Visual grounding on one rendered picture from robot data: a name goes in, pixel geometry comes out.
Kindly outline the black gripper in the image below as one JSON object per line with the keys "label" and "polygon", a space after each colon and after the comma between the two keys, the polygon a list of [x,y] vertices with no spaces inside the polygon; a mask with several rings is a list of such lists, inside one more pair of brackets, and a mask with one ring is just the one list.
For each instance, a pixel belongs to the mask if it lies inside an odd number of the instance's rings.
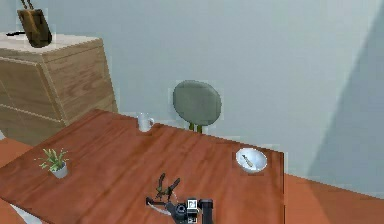
{"label": "black gripper", "polygon": [[[155,201],[150,197],[146,197],[146,204],[161,214],[171,216],[175,224],[187,224],[187,209],[183,203],[174,205],[171,202]],[[165,206],[166,210],[157,208],[155,205]]]}

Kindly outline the reddish brown wooden dining table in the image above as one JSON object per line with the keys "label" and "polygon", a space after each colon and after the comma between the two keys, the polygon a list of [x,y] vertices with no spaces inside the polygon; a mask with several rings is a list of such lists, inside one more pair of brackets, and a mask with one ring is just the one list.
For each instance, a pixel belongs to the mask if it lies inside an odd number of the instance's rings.
{"label": "reddish brown wooden dining table", "polygon": [[[0,198],[49,224],[173,224],[146,205],[163,185],[181,181],[179,200],[210,198],[214,224],[284,224],[284,156],[266,150],[267,167],[245,173],[239,142],[95,110],[0,168]],[[68,174],[41,169],[44,149],[67,151]]]}

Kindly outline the grey green round-backed chair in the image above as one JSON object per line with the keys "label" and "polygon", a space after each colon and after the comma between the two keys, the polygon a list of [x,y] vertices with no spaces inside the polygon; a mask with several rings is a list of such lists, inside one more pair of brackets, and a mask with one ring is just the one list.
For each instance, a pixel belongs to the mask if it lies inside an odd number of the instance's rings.
{"label": "grey green round-backed chair", "polygon": [[210,84],[184,80],[173,90],[173,107],[189,123],[189,130],[203,133],[204,126],[212,125],[220,117],[222,99]]}

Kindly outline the black and green forked object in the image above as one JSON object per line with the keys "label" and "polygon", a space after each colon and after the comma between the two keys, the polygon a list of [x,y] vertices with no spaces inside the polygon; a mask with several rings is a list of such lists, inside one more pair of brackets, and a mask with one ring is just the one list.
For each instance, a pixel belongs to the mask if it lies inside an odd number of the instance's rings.
{"label": "black and green forked object", "polygon": [[180,178],[177,178],[170,186],[163,187],[163,181],[165,179],[165,176],[166,174],[162,173],[158,180],[158,186],[156,188],[156,198],[158,198],[159,200],[162,200],[163,196],[167,196],[167,200],[170,200],[173,190],[178,186],[181,181]]}

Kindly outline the white mug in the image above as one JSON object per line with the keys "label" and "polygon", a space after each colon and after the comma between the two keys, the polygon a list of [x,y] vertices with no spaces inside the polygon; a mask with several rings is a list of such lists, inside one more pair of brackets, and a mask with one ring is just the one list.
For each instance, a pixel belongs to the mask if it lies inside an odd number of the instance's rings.
{"label": "white mug", "polygon": [[148,132],[155,124],[155,120],[148,113],[139,113],[137,116],[138,128],[141,132]]}

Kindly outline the green plant in grey pot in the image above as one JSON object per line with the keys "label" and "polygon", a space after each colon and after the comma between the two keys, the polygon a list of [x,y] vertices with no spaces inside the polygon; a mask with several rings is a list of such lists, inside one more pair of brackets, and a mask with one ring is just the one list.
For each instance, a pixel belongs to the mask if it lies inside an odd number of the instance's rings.
{"label": "green plant in grey pot", "polygon": [[41,158],[39,167],[41,169],[47,169],[58,179],[64,178],[68,174],[68,158],[65,157],[67,151],[61,149],[60,152],[57,153],[55,149],[44,149],[43,152],[45,158]]}

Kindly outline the white bowl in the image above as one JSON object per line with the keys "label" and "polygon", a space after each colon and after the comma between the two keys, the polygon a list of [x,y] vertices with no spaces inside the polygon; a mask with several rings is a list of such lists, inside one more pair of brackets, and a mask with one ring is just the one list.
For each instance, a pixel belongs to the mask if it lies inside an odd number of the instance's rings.
{"label": "white bowl", "polygon": [[[254,164],[253,167],[249,167],[242,155],[246,155],[247,158]],[[241,148],[236,152],[236,162],[240,168],[246,173],[258,173],[267,167],[267,157],[259,150],[255,148]]]}

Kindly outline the light wooden chest of drawers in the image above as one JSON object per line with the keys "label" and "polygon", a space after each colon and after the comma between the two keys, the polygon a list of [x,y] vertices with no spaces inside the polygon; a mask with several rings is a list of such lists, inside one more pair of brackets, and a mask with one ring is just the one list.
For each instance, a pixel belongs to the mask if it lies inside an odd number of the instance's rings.
{"label": "light wooden chest of drawers", "polygon": [[55,34],[32,47],[0,33],[0,132],[35,146],[93,109],[118,110],[103,40]]}

